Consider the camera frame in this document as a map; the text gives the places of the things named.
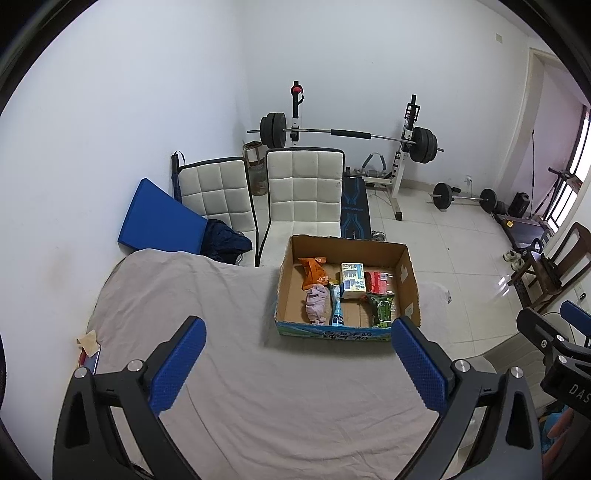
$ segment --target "white leather chair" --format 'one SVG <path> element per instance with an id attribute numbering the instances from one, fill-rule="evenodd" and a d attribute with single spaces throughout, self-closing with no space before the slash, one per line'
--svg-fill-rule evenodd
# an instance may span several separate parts
<path id="1" fill-rule="evenodd" d="M 291 235 L 340 237 L 345 154 L 332 148 L 269 150 L 269 224 L 261 266 L 279 266 Z"/>
<path id="2" fill-rule="evenodd" d="M 252 242 L 239 265 L 258 266 L 258 226 L 246 163 L 242 157 L 216 158 L 178 168 L 183 205 L 205 218 L 215 218 Z"/>

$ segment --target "wooden chair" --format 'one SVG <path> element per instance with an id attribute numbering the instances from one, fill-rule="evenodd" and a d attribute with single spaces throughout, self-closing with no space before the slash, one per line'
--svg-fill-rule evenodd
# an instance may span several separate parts
<path id="1" fill-rule="evenodd" d="M 567 242 L 575 233 L 578 235 L 577 242 L 564 258 L 556 264 L 556 261 Z M 530 307 L 537 312 L 542 313 L 562 292 L 572 287 L 578 279 L 588 272 L 591 268 L 591 261 L 582 266 L 582 268 L 566 283 L 563 283 L 565 276 L 571 273 L 571 270 L 576 267 L 587 254 L 591 254 L 591 232 L 580 223 L 575 222 L 552 258 L 546 258 L 544 254 L 535 251 L 528 251 L 525 258 L 525 265 L 519 271 L 511 275 L 511 280 L 507 285 L 515 286 L 523 308 Z M 540 296 L 533 301 L 530 299 L 529 293 L 525 288 L 522 279 L 523 275 L 526 273 L 535 276 L 528 286 L 531 287 L 535 283 L 538 283 L 542 292 Z"/>

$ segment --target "dark blue jacket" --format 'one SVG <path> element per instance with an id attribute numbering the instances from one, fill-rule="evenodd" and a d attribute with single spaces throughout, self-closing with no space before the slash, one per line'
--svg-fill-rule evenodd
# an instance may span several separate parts
<path id="1" fill-rule="evenodd" d="M 252 250 L 252 242 L 221 220 L 209 219 L 203 235 L 201 254 L 218 262 L 236 265 L 240 255 Z"/>

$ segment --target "white floor tile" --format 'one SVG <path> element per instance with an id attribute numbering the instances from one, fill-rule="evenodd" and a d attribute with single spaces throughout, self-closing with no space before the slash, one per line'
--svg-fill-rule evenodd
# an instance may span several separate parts
<path id="1" fill-rule="evenodd" d="M 438 210 L 433 206 L 431 197 L 422 190 L 400 189 L 398 205 L 402 210 L 402 219 L 410 222 L 435 223 L 433 213 Z"/>
<path id="2" fill-rule="evenodd" d="M 389 218 L 392 220 L 396 218 L 394 215 L 394 209 L 392 208 L 390 199 L 385 190 L 374 190 L 369 195 L 372 195 L 371 198 L 375 198 L 378 202 L 379 213 L 382 218 Z"/>
<path id="3" fill-rule="evenodd" d="M 415 276 L 419 282 L 439 283 L 448 289 L 452 297 L 452 302 L 447 305 L 447 326 L 450 341 L 454 343 L 471 342 L 470 323 L 456 275 L 453 273 L 416 272 Z"/>
<path id="4" fill-rule="evenodd" d="M 511 337 L 512 335 L 507 335 L 504 337 L 488 338 L 486 340 L 474 340 L 474 354 L 482 355 L 491 348 L 496 347 L 497 345 L 503 343 L 505 340 Z"/>
<path id="5" fill-rule="evenodd" d="M 496 275 L 498 269 L 488 250 L 482 245 L 487 233 L 438 225 L 455 273 Z"/>
<path id="6" fill-rule="evenodd" d="M 480 232 L 480 244 L 490 255 L 500 275 L 511 275 L 511 263 L 503 259 L 503 254 L 511 249 L 511 243 L 505 235 Z"/>
<path id="7" fill-rule="evenodd" d="M 457 275 L 474 340 L 517 332 L 516 314 L 509 301 L 511 287 L 500 275 Z"/>
<path id="8" fill-rule="evenodd" d="M 466 359 L 474 356 L 474 342 L 452 343 L 444 348 L 447 356 L 452 360 Z"/>
<path id="9" fill-rule="evenodd" d="M 408 245 L 414 271 L 453 273 L 436 225 L 384 219 L 384 232 L 388 242 Z"/>
<path id="10" fill-rule="evenodd" d="M 480 206 L 474 207 L 470 211 L 470 215 L 472 217 L 472 222 L 474 222 L 474 225 L 476 226 L 476 230 L 479 232 L 505 235 L 503 229 L 496 220 L 490 214 L 482 210 Z"/>
<path id="11" fill-rule="evenodd" d="M 444 211 L 437 211 L 433 214 L 435 223 L 443 226 L 452 226 L 456 228 L 465 228 L 467 230 L 476 230 L 476 225 L 472 221 L 472 205 L 452 205 Z"/>
<path id="12" fill-rule="evenodd" d="M 382 220 L 382 218 L 380 216 L 372 216 L 372 217 L 370 217 L 369 221 L 371 223 L 371 229 L 373 231 L 377 231 L 377 232 L 384 231 L 384 221 Z"/>
<path id="13" fill-rule="evenodd" d="M 378 200 L 378 198 L 373 195 L 373 192 L 371 190 L 368 190 L 369 216 L 372 218 L 381 218 L 378 202 L 380 202 L 380 200 Z"/>

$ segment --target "blue gripper pad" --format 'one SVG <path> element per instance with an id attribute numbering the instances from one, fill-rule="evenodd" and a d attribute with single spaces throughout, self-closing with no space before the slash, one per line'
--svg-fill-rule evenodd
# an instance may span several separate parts
<path id="1" fill-rule="evenodd" d="M 581 332 L 585 337 L 591 336 L 591 315 L 570 300 L 560 306 L 560 316 Z"/>
<path id="2" fill-rule="evenodd" d="M 392 347 L 429 410 L 443 414 L 447 410 L 448 385 L 427 352 L 402 321 L 392 324 Z"/>
<path id="3" fill-rule="evenodd" d="M 205 346 L 205 322 L 197 318 L 170 352 L 150 385 L 150 408 L 156 416 L 173 406 Z"/>

